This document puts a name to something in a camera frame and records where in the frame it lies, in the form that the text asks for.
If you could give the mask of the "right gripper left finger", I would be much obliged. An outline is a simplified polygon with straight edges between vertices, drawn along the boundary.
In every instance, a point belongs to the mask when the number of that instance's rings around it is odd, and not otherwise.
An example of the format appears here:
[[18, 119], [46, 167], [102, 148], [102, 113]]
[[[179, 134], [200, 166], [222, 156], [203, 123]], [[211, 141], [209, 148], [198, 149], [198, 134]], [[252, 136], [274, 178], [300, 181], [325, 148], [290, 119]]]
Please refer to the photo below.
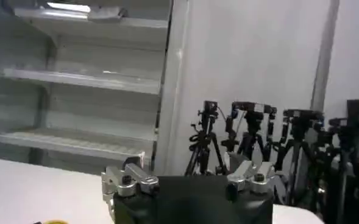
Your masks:
[[110, 200], [115, 194], [133, 197], [138, 192], [155, 195], [160, 190], [159, 179], [147, 173], [144, 164], [145, 152], [141, 152], [127, 157], [121, 168], [107, 166], [101, 173], [102, 199]]

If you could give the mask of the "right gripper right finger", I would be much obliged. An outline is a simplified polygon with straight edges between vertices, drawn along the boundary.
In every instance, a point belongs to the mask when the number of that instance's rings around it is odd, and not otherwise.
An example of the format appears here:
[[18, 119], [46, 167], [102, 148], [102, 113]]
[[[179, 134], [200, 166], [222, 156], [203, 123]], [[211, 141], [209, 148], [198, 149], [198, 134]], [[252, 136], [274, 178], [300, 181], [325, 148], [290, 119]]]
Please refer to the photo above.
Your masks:
[[274, 166], [269, 161], [255, 164], [244, 155], [226, 152], [227, 197], [236, 200], [243, 192], [266, 194], [273, 190]]

